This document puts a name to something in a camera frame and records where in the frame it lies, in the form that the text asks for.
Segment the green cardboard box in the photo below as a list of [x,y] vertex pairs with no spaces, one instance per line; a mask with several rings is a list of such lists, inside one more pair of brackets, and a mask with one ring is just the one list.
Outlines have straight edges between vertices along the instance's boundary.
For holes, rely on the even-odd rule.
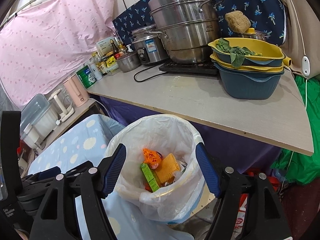
[[160,189],[161,183],[159,181],[159,178],[157,177],[157,174],[154,170],[152,170],[148,164],[142,163],[140,165],[140,169],[142,173],[144,174],[144,177],[146,178],[146,181],[148,182],[149,188],[152,192],[156,192]]

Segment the orange foam fruit net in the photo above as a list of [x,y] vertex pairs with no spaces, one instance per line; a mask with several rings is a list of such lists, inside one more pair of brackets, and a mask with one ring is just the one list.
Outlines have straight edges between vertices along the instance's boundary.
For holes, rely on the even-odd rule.
[[160,184],[164,185],[165,183],[172,183],[175,178],[175,172],[180,170],[180,165],[178,164],[175,156],[170,153],[155,169],[155,174],[157,175]]

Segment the orange plastic bag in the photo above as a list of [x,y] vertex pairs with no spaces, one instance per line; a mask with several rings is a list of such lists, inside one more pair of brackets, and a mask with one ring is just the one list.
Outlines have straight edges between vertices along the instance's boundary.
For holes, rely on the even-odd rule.
[[163,155],[161,155],[157,151],[153,151],[147,148],[143,149],[143,155],[144,163],[146,163],[152,170],[155,170],[163,160]]

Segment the white trash bag bin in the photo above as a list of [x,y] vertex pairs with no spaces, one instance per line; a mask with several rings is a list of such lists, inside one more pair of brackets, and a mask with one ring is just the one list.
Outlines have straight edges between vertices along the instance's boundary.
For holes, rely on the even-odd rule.
[[[205,184],[196,160],[196,146],[203,140],[197,129],[178,116],[145,116],[126,126],[109,142],[105,156],[111,156],[119,144],[126,147],[126,159],[114,190],[139,207],[148,219],[163,223],[181,223],[189,218],[200,201]],[[187,167],[176,182],[154,193],[143,188],[143,149],[167,156],[172,153]]]

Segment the white blender cup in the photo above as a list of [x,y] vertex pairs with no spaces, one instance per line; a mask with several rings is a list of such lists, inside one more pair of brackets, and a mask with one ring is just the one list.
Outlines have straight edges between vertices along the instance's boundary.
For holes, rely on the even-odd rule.
[[45,148],[43,138],[40,136],[40,134],[32,124],[27,124],[27,126],[23,130],[23,134],[25,135],[23,141],[32,149],[35,150],[38,148],[42,151]]

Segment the green plastic bag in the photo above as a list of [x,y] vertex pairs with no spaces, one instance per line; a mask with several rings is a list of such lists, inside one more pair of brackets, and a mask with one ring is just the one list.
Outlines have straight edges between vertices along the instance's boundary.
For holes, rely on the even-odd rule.
[[282,183],[307,185],[319,178],[319,79],[297,75],[295,82],[303,103],[290,109],[290,142],[271,168]]

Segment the blue patterned tablecloth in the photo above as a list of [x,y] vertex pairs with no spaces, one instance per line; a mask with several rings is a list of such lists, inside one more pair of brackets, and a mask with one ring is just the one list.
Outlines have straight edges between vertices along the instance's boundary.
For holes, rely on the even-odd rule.
[[[107,116],[93,114],[56,139],[30,165],[29,174],[58,166],[62,173],[90,161],[98,166],[110,140],[124,126]],[[193,239],[193,236],[147,219],[138,207],[112,192],[103,200],[117,239]]]

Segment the white dish rack with cover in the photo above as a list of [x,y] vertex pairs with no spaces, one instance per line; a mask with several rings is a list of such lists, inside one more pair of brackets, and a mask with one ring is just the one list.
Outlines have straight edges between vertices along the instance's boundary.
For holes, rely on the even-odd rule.
[[30,128],[44,141],[56,128],[58,120],[58,113],[52,104],[43,94],[36,94],[22,109],[20,137],[30,148],[36,149],[37,145],[29,136]]

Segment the glass electric kettle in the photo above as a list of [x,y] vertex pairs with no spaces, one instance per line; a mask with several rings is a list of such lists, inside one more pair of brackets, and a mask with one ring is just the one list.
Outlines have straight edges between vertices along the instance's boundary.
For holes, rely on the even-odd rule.
[[52,92],[48,101],[51,102],[56,109],[59,115],[59,122],[65,122],[75,113],[72,102],[67,99],[67,95],[61,88]]

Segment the pink electric kettle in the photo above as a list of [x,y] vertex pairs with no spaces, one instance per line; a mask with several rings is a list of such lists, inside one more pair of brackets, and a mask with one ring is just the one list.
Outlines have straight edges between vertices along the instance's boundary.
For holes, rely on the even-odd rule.
[[84,105],[89,100],[89,94],[76,74],[65,80],[63,85],[76,107]]

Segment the green tin can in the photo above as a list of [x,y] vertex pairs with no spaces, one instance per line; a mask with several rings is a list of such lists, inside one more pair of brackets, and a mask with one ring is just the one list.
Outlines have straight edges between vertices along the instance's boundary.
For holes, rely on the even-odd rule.
[[77,77],[83,86],[88,89],[97,81],[95,75],[91,72],[88,65],[83,65],[77,72]]

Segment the stacked yellow blue colander bowls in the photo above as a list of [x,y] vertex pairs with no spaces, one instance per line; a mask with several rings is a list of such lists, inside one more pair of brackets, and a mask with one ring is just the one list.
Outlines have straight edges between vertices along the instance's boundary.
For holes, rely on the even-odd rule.
[[268,99],[292,64],[280,47],[252,38],[220,38],[208,46],[225,91],[237,99]]

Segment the white thermos bottle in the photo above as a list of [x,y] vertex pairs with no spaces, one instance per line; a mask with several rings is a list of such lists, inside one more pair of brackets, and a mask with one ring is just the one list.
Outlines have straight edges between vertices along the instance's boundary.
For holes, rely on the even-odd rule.
[[93,59],[89,60],[89,67],[90,67],[91,72],[93,73],[93,75],[95,76],[97,81],[99,81],[103,78],[101,71],[99,70],[99,68],[97,67],[97,65]]

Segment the pink dotted curtain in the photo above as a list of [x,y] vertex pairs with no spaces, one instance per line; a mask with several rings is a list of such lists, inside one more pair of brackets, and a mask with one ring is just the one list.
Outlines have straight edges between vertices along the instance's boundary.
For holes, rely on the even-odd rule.
[[85,63],[98,41],[114,35],[114,0],[49,0],[1,30],[1,84],[22,108]]

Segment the black induction cooktop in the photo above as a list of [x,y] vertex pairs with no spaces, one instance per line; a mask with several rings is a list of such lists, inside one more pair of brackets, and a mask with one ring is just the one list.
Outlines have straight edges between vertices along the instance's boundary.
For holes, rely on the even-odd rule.
[[220,76],[219,70],[210,62],[196,64],[182,64],[170,61],[159,67],[159,70],[166,73],[177,73],[184,75]]

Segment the dark soy sauce bottle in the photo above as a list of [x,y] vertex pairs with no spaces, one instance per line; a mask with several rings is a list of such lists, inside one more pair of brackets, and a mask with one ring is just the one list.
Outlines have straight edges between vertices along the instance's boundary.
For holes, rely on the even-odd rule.
[[114,58],[117,60],[120,58],[120,54],[119,54],[119,49],[118,47],[115,45],[114,41],[113,40],[110,40],[110,44],[111,44],[111,47],[112,47],[112,50],[113,50],[113,56]]

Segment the steel rice cooker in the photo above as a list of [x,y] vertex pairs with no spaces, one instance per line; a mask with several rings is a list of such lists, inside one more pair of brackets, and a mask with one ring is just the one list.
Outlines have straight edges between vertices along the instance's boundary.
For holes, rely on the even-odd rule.
[[132,37],[141,64],[154,65],[169,58],[155,24],[133,30]]

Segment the brown loofah sponge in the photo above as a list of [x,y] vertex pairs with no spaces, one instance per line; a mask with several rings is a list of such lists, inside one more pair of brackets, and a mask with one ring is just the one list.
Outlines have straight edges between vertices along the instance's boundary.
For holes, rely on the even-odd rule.
[[245,33],[250,27],[250,20],[241,11],[231,11],[225,14],[225,20],[233,32]]

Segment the large steel steamer pot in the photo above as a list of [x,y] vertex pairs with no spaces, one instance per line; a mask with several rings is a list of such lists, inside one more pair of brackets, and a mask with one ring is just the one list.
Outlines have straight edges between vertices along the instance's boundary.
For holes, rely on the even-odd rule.
[[217,7],[224,0],[150,0],[156,31],[171,60],[194,64],[207,59],[208,43],[220,37]]

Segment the navy floral cloth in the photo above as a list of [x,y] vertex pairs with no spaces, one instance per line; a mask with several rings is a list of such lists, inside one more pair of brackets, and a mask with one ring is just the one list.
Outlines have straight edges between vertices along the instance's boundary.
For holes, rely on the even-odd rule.
[[[133,30],[154,23],[149,1],[151,0],[138,1],[113,20],[116,31],[125,44],[132,43]],[[223,37],[235,36],[235,31],[225,20],[225,14],[236,10],[244,13],[252,28],[266,34],[267,42],[278,46],[285,42],[286,12],[281,0],[224,0],[216,9]]]

